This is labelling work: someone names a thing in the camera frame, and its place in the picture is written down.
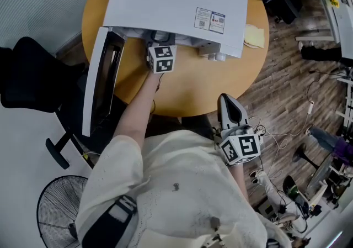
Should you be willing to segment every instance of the black pants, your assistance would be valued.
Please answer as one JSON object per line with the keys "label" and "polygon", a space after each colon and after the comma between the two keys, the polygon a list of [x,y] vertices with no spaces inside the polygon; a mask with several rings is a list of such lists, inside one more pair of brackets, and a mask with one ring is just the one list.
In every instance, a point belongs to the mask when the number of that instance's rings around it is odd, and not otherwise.
{"label": "black pants", "polygon": [[323,50],[315,47],[303,47],[301,53],[305,60],[336,61],[341,62],[345,66],[353,66],[353,60],[342,57],[341,48]]}
{"label": "black pants", "polygon": [[145,138],[183,129],[213,140],[212,126],[206,114],[181,118],[181,123],[177,118],[154,115],[147,125]]}

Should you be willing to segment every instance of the white marker cube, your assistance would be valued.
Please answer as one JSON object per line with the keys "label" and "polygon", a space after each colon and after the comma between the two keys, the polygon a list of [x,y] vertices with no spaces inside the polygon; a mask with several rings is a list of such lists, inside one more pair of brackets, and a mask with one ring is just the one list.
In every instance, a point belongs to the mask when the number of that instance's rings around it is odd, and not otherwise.
{"label": "white marker cube", "polygon": [[244,134],[227,137],[220,148],[229,165],[251,161],[260,156],[258,134]]}
{"label": "white marker cube", "polygon": [[148,48],[148,61],[153,73],[174,70],[177,46],[157,46]]}

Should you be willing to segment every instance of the fluorescent light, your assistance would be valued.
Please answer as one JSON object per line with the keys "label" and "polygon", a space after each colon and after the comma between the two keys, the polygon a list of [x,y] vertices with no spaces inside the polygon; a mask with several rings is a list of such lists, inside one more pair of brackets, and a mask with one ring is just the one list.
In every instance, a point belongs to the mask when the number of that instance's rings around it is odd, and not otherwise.
{"label": "fluorescent light", "polygon": [[343,231],[341,231],[340,233],[338,233],[338,234],[336,235],[336,237],[331,241],[331,243],[330,243],[326,248],[330,248],[331,245],[337,240],[337,238],[341,236],[342,232],[343,232]]}

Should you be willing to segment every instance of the electric fan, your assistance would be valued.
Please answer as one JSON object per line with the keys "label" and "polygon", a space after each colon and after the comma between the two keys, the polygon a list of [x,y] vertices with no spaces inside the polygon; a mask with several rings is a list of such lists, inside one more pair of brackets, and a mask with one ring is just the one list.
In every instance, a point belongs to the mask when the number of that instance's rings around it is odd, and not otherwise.
{"label": "electric fan", "polygon": [[47,248],[75,248],[75,220],[87,178],[62,176],[51,181],[42,191],[37,205],[37,224]]}

